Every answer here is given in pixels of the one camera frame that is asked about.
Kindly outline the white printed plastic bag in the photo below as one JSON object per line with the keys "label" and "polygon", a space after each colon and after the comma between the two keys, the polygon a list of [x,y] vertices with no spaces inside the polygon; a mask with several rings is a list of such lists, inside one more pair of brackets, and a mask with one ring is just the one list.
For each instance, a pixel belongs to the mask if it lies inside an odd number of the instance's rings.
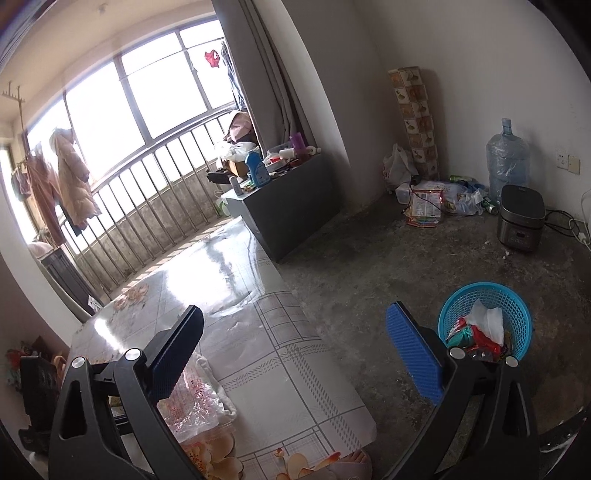
{"label": "white printed plastic bag", "polygon": [[208,361],[196,351],[169,397],[157,403],[157,409],[175,439],[185,445],[232,433],[232,422],[238,416]]}

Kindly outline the red plastic bag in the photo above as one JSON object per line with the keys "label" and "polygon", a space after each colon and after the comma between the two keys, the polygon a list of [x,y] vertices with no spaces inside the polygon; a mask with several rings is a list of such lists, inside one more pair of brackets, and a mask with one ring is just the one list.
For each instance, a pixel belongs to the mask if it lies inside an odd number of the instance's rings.
{"label": "red plastic bag", "polygon": [[489,339],[477,326],[460,317],[446,338],[448,348],[460,348],[467,353],[488,361],[501,358],[502,346]]}

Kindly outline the blue plastic trash basket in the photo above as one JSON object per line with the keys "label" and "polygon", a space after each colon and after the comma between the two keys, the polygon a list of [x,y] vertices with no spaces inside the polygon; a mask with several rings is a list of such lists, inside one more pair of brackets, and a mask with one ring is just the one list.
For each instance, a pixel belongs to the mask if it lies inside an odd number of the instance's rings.
{"label": "blue plastic trash basket", "polygon": [[471,348],[487,343],[501,356],[522,360],[533,338],[533,318],[524,300],[510,288],[476,282],[454,292],[438,319],[438,335],[448,345],[471,334]]}

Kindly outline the black rice cooker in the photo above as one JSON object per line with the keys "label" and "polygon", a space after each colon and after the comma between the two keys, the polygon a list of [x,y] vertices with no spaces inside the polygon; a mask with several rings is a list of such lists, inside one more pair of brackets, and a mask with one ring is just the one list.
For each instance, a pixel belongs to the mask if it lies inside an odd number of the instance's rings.
{"label": "black rice cooker", "polygon": [[545,218],[544,199],[538,191],[514,184],[503,187],[497,238],[505,247],[528,254],[536,252]]}

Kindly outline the snack packets pile on floor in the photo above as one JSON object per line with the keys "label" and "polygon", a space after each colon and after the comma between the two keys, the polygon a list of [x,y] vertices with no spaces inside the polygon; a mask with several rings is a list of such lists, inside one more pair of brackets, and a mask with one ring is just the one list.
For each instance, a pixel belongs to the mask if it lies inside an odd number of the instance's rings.
{"label": "snack packets pile on floor", "polygon": [[489,197],[489,189],[477,180],[452,175],[448,181],[405,182],[394,191],[404,207],[407,223],[418,228],[435,228],[450,216],[499,213],[499,204]]}

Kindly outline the floral bed sheet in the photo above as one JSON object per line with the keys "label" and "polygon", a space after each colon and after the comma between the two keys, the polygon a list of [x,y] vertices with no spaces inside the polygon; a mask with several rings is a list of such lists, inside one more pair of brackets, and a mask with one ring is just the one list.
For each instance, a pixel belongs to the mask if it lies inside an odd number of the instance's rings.
{"label": "floral bed sheet", "polygon": [[197,353],[238,410],[232,433],[181,444],[207,478],[370,478],[376,423],[242,221],[129,287],[76,332],[70,354],[115,361],[192,305],[204,314]]}

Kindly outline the metal balcony railing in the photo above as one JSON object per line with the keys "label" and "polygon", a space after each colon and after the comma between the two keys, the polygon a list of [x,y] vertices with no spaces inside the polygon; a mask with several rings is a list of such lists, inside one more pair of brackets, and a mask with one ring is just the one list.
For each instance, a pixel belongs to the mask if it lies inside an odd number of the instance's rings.
{"label": "metal balcony railing", "polygon": [[75,233],[64,215],[64,253],[99,298],[223,217],[224,186],[208,179],[228,131],[220,107],[115,169],[92,190],[98,216]]}

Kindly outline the empty water jug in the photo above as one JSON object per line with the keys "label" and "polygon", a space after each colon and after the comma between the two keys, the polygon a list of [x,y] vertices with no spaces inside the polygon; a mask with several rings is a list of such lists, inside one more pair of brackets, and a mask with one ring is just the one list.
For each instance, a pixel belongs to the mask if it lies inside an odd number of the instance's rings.
{"label": "empty water jug", "polygon": [[528,186],[530,182],[530,147],[513,133],[512,121],[502,119],[502,131],[486,145],[490,198],[501,202],[506,185]]}

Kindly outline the white plastic bag on floor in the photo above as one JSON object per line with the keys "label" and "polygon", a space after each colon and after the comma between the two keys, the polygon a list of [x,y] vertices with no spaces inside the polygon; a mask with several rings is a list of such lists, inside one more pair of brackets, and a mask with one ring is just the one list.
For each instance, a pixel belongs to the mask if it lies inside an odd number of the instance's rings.
{"label": "white plastic bag on floor", "polygon": [[389,192],[395,191],[404,183],[410,183],[419,175],[412,153],[399,144],[394,144],[391,155],[383,159],[382,175]]}

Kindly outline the pink hanging jacket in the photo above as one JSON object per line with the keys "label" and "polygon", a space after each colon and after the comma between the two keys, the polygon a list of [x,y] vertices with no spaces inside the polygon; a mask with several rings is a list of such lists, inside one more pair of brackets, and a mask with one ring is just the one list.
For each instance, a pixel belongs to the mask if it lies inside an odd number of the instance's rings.
{"label": "pink hanging jacket", "polygon": [[80,230],[101,214],[89,186],[90,172],[74,148],[71,129],[56,129],[49,140],[58,164],[58,183],[62,206],[72,224]]}

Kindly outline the dark red hanging coat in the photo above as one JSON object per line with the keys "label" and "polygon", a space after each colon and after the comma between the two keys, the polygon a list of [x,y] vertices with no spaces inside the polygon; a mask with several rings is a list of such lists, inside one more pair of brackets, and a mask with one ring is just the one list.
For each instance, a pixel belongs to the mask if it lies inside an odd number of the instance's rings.
{"label": "dark red hanging coat", "polygon": [[29,154],[25,159],[25,164],[39,212],[51,235],[53,244],[59,247],[65,242],[65,238],[55,211],[55,207],[61,204],[57,174],[52,166],[45,161],[42,154]]}

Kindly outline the dark grey cabinet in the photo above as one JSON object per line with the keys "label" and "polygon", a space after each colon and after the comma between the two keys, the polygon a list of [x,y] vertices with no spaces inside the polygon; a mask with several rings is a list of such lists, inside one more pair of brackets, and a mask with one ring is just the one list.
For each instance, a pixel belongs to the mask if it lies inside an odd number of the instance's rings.
{"label": "dark grey cabinet", "polygon": [[280,262],[342,208],[338,182],[325,154],[240,196],[222,195],[229,215],[240,217],[273,261]]}

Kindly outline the purple cup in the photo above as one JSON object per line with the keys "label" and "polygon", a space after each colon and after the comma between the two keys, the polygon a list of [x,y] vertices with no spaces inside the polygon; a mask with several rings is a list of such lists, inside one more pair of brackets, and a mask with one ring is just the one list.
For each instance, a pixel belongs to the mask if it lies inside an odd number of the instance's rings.
{"label": "purple cup", "polygon": [[304,137],[300,132],[295,132],[290,136],[290,145],[294,149],[294,157],[298,159],[308,158],[308,147],[305,144]]}

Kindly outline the patterned tall cardboard box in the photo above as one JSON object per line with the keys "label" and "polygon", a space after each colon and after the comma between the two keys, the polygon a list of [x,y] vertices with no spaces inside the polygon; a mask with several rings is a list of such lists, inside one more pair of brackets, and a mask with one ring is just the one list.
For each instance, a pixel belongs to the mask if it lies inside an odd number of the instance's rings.
{"label": "patterned tall cardboard box", "polygon": [[419,67],[403,67],[388,72],[413,159],[419,174],[427,180],[439,178],[439,154],[434,119],[426,85]]}

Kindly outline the blue detergent bottle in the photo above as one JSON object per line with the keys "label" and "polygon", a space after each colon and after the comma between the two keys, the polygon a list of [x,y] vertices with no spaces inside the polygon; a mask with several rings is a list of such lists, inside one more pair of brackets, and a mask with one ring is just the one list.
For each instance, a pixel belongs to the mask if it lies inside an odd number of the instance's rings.
{"label": "blue detergent bottle", "polygon": [[249,167],[249,177],[257,188],[270,183],[270,174],[263,164],[263,158],[256,150],[250,150],[245,157],[245,164]]}

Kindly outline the grey curtain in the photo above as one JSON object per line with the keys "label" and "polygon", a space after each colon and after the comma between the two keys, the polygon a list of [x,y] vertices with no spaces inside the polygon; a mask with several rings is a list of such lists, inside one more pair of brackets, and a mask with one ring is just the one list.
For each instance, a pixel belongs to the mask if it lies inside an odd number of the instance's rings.
{"label": "grey curtain", "polygon": [[342,198],[356,186],[335,114],[304,41],[281,1],[214,1],[238,83],[263,149],[301,133],[331,161]]}

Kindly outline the wall power socket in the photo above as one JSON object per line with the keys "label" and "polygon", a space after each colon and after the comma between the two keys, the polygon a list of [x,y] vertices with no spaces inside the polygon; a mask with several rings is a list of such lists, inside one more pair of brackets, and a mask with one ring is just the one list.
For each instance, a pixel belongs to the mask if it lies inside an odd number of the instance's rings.
{"label": "wall power socket", "polygon": [[579,175],[581,171],[581,160],[575,155],[558,152],[556,154],[556,166],[574,175]]}

